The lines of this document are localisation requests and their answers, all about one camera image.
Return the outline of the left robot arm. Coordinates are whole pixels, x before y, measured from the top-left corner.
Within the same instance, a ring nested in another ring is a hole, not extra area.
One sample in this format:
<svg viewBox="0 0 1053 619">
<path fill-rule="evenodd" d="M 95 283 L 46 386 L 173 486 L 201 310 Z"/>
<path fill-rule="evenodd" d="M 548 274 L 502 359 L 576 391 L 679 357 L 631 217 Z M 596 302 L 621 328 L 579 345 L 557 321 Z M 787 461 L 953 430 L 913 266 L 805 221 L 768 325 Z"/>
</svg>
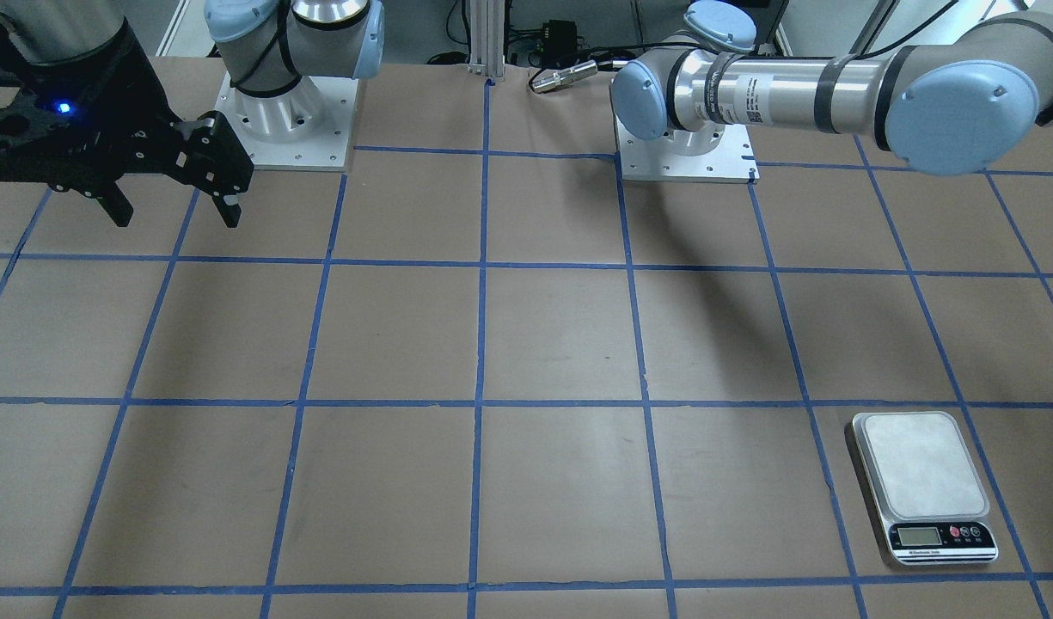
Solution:
<svg viewBox="0 0 1053 619">
<path fill-rule="evenodd" d="M 869 136 L 939 176 L 1053 126 L 1053 1 L 885 59 L 758 58 L 753 20 L 722 1 L 695 1 L 684 23 L 611 83 L 625 181 L 756 181 L 746 126 Z"/>
</svg>

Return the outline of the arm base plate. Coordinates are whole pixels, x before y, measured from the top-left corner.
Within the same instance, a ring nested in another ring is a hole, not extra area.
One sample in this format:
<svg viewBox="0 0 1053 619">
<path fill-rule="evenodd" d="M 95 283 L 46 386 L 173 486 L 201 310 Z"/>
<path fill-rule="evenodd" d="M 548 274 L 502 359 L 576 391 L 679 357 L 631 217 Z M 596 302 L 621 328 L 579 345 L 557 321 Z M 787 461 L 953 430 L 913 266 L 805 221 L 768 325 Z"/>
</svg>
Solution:
<svg viewBox="0 0 1053 619">
<path fill-rule="evenodd" d="M 357 79 L 303 76 L 289 93 L 255 98 L 231 87 L 224 75 L 216 109 L 234 126 L 256 171 L 344 173 L 362 86 Z"/>
<path fill-rule="evenodd" d="M 614 129 L 625 181 L 750 183 L 761 177 L 746 126 L 711 123 L 647 141 L 629 133 L 620 119 Z"/>
</svg>

